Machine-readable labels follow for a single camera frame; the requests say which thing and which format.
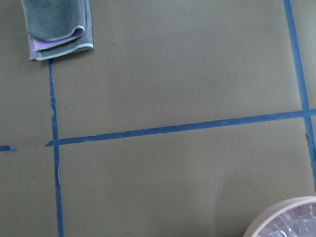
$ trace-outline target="clear plastic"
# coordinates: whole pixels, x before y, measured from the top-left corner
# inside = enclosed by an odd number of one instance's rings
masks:
[[[316,202],[280,214],[257,237],[316,237]]]

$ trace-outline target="folded cloth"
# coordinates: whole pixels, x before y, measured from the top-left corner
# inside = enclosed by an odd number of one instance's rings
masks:
[[[93,48],[89,0],[21,0],[30,60]]]

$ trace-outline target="gray towel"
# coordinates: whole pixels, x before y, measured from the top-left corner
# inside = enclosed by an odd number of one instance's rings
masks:
[[[93,48],[89,0],[21,0],[30,60]]]

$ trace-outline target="blue tape strip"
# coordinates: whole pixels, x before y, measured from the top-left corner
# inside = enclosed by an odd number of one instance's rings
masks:
[[[310,107],[308,104],[308,97],[307,97],[307,91],[306,91],[305,80],[304,80],[303,66],[302,66],[301,55],[300,55],[299,45],[298,45],[297,36],[296,36],[291,1],[283,0],[283,3],[284,3],[285,15],[287,19],[288,31],[289,31],[290,41],[291,41],[291,46],[292,46],[292,54],[293,54],[293,59],[294,59],[297,83],[298,83],[298,88],[300,91],[305,130],[310,140],[308,147],[310,151],[310,158],[311,158],[311,164],[312,164],[312,170],[313,170],[313,176],[314,176],[314,185],[316,186],[315,139],[314,139],[314,133],[313,133],[311,112],[310,112]]]
[[[196,129],[204,129],[204,128],[213,128],[213,127],[241,125],[241,124],[256,123],[256,122],[267,122],[267,121],[282,120],[282,119],[294,119],[294,118],[299,118],[302,116],[303,116],[302,111],[294,111],[294,112],[285,112],[285,113],[278,113],[278,114],[224,119],[224,120],[217,120],[217,121],[198,122],[198,123],[182,124],[182,125],[167,126],[167,127],[157,127],[157,128],[148,128],[148,129],[140,129],[140,130],[133,130],[133,131],[125,131],[125,132],[106,133],[106,134],[100,134],[96,136],[64,138],[64,139],[59,140],[59,145],[81,143],[81,142],[91,142],[91,141],[102,141],[102,140],[110,140],[110,139],[118,139],[118,138],[126,138],[126,137],[145,136],[145,135],[170,133],[170,132],[180,132],[180,131],[188,131],[188,130],[196,130]],[[52,145],[53,145],[53,141],[50,141],[46,144],[47,147],[52,146]]]
[[[0,146],[0,152],[16,151],[15,147],[12,146]]]
[[[56,100],[52,76],[53,59],[48,61],[49,64],[49,86],[50,86],[50,106],[53,109],[53,116],[51,117],[51,127],[53,132],[53,149],[54,149],[54,166],[55,166],[55,194],[56,194],[56,208],[57,208],[57,226],[58,237],[64,236],[63,228],[63,213],[61,202],[61,187],[59,183],[59,142],[58,142],[58,128],[57,128],[57,114],[56,114]]]
[[[310,110],[310,113],[311,113],[311,116],[316,116],[316,110],[315,109]]]

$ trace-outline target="purple fabric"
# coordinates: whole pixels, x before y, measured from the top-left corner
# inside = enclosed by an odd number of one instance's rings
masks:
[[[36,50],[34,50],[34,41],[32,40],[32,37],[29,35],[29,44],[30,44],[30,54],[33,57],[37,56],[37,52]]]
[[[47,48],[61,45],[63,43],[69,42],[71,40],[74,40],[74,39],[82,36],[83,33],[84,33],[84,30],[79,28],[79,29],[76,29],[75,32],[70,37],[65,38],[65,39],[61,39],[61,40],[57,40],[57,41],[52,41],[52,42],[42,41],[42,40],[36,39],[36,38],[31,36],[32,51],[38,51],[38,50],[47,49]]]

